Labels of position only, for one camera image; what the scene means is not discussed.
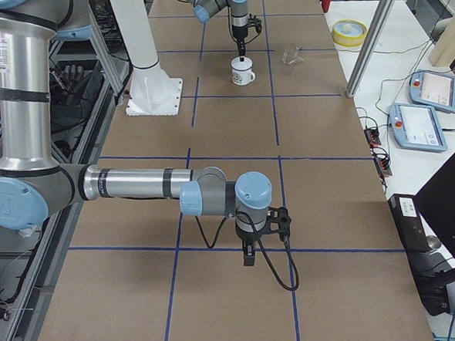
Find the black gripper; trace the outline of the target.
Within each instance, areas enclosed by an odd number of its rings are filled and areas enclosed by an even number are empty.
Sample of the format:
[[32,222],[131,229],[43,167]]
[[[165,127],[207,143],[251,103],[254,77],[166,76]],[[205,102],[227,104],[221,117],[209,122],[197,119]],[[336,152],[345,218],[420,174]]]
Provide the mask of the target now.
[[237,236],[242,240],[242,251],[245,255],[254,254],[254,245],[257,241],[257,229],[253,224],[237,223],[235,225]]
[[246,25],[243,26],[236,26],[233,25],[231,27],[232,37],[234,38],[239,54],[239,61],[243,62],[246,49],[245,49],[245,39],[248,37],[248,27]]

